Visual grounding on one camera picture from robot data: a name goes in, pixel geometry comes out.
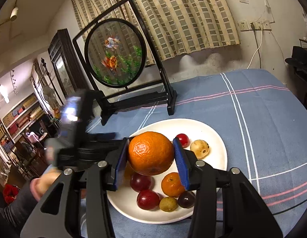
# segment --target circular black frame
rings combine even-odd
[[[91,36],[94,33],[94,31],[101,25],[108,23],[108,22],[121,22],[126,24],[127,26],[129,26],[136,34],[136,36],[139,39],[140,42],[140,46],[141,46],[141,50],[142,50],[142,57],[141,57],[141,63],[140,63],[140,67],[139,70],[137,72],[137,74],[135,75],[135,77],[133,77],[128,83],[125,83],[123,85],[113,85],[113,84],[108,84],[105,81],[101,80],[95,73],[95,71],[93,70],[90,61],[88,59],[88,44],[90,42]],[[87,65],[87,68],[89,69],[90,73],[92,74],[92,76],[101,84],[103,84],[104,86],[107,87],[113,87],[113,88],[121,88],[121,87],[127,87],[130,84],[132,84],[134,81],[136,81],[136,79],[138,79],[138,77],[140,76],[140,74],[142,73],[144,67],[145,67],[145,63],[146,63],[146,58],[147,58],[147,48],[146,48],[146,43],[145,43],[145,39],[142,36],[142,34],[140,33],[140,31],[130,22],[128,22],[127,20],[123,20],[123,19],[118,19],[118,18],[110,18],[107,20],[103,20],[99,23],[97,23],[92,30],[89,32],[89,34],[87,35],[87,38],[85,40],[85,46],[84,46],[84,56],[85,56],[85,62]]]

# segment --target dark wooden mirror frame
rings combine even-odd
[[[73,44],[67,29],[60,29],[57,31],[51,41],[48,52],[53,65],[55,76],[65,98],[71,94],[68,94],[64,88],[62,79],[59,75],[59,71],[56,67],[56,62],[60,57],[63,60],[64,67],[67,71],[67,75],[69,76],[69,80],[73,86],[74,91],[77,91],[78,89],[89,89],[79,62],[76,58]]]

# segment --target person's hand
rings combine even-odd
[[[35,190],[40,197],[43,196],[43,194],[54,183],[54,181],[59,177],[60,174],[61,171],[54,167],[39,178],[35,185]]]

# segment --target hat brim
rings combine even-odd
[[[290,64],[291,66],[298,68],[298,69],[307,69],[307,64],[300,64],[300,63],[298,63],[297,60],[295,60],[293,58],[286,58],[285,62]]]

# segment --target plate rim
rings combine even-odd
[[[223,146],[224,146],[224,148],[225,148],[225,155],[224,155],[224,168],[225,168],[225,170],[224,170],[224,171],[227,171],[227,168],[228,168],[228,152],[227,152],[227,150],[226,150],[224,141],[223,141],[223,139],[221,138],[221,136],[215,131],[215,129],[213,129],[211,126],[209,126],[208,124],[206,124],[206,123],[204,123],[204,122],[201,122],[201,121],[198,121],[198,120],[194,120],[194,119],[190,119],[190,118],[172,118],[172,119],[161,120],[161,121],[157,121],[157,122],[154,122],[154,123],[152,123],[152,124],[149,124],[149,125],[147,125],[147,126],[144,126],[143,128],[141,128],[141,129],[135,131],[133,134],[129,135],[129,138],[134,137],[134,135],[139,135],[140,133],[138,133],[138,132],[140,132],[142,129],[148,128],[148,127],[150,127],[151,125],[157,124],[158,122],[175,121],[175,120],[190,120],[190,121],[195,121],[195,122],[198,122],[198,123],[202,123],[202,124],[204,124],[204,125],[210,127],[210,128],[213,130],[213,132],[220,138],[220,140],[221,140],[221,142],[222,142],[222,144],[223,144]],[[180,220],[183,220],[183,219],[188,218],[188,217],[190,217],[190,216],[193,215],[193,210],[192,210],[191,212],[189,212],[189,213],[183,215],[182,217],[173,218],[173,219],[166,220],[166,221],[140,220],[140,219],[138,219],[138,218],[134,218],[134,217],[132,217],[132,216],[126,214],[126,213],[123,212],[121,209],[119,209],[119,208],[116,206],[116,204],[113,203],[113,201],[111,200],[110,196],[108,196],[108,194],[109,194],[109,193],[107,192],[107,198],[108,198],[109,202],[111,203],[111,205],[112,205],[119,213],[121,213],[122,215],[124,215],[125,217],[127,217],[127,218],[129,218],[129,219],[131,219],[131,220],[134,220],[134,221],[140,222],[140,223],[154,224],[154,225],[170,224],[170,223],[178,222],[178,221],[180,221]]]

